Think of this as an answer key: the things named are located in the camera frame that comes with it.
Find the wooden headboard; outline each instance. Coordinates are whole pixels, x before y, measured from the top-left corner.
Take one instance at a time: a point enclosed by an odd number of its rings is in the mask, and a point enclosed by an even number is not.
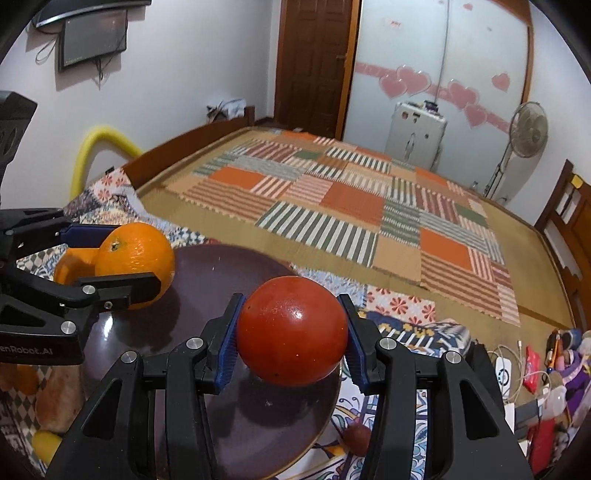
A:
[[[244,116],[223,122],[214,122],[186,132],[162,145],[147,151],[123,167],[124,172],[137,190],[156,175],[176,162],[207,147],[226,135],[255,124],[255,108],[247,106]]]
[[[585,331],[591,326],[591,186],[568,160],[535,228],[560,270],[575,325]]]

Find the purple plate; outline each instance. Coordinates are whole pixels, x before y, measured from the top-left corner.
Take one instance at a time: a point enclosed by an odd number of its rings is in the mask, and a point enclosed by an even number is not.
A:
[[[229,245],[175,250],[176,274],[163,297],[141,310],[101,314],[86,344],[85,390],[91,393],[127,350],[169,352],[199,336],[219,317],[234,292],[250,295],[267,280],[294,273],[266,255]],[[221,395],[206,398],[220,479],[253,480],[278,474],[316,441],[333,413],[338,371],[303,388],[267,384],[238,359]],[[159,478],[168,478],[164,394],[157,392],[155,442]]]

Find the red tomato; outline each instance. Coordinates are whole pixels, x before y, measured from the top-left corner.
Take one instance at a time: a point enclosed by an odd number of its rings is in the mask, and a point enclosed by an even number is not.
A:
[[[244,363],[263,380],[285,387],[326,377],[347,347],[343,307],[331,292],[303,277],[261,285],[246,300],[236,330]]]

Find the yellow sticky note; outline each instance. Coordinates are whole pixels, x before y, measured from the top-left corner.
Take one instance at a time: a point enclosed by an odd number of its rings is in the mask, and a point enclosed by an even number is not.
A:
[[[573,179],[570,181],[573,184],[573,187],[576,189],[579,189],[583,186],[583,179],[581,177],[579,177],[578,175],[574,175]]]

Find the pink heart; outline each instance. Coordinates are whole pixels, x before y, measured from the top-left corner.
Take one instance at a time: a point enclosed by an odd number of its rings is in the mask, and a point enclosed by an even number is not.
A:
[[[503,90],[503,92],[509,90],[509,85],[511,84],[511,79],[506,72],[501,73],[500,75],[495,75],[493,78],[491,78],[491,81],[495,88]]]
[[[407,85],[402,79],[397,79],[389,74],[379,80],[379,86],[390,98],[399,97],[407,92]]]
[[[464,110],[466,105],[473,105],[478,103],[478,91],[473,88],[465,88],[457,80],[452,80],[448,84],[448,90],[453,98],[453,104],[457,106],[458,110]]]
[[[478,127],[486,122],[486,109],[480,105],[466,105],[464,109],[470,127]]]
[[[409,95],[424,92],[431,86],[429,75],[421,71],[415,72],[412,67],[403,65],[396,70],[396,73],[398,73],[398,78],[406,83]]]

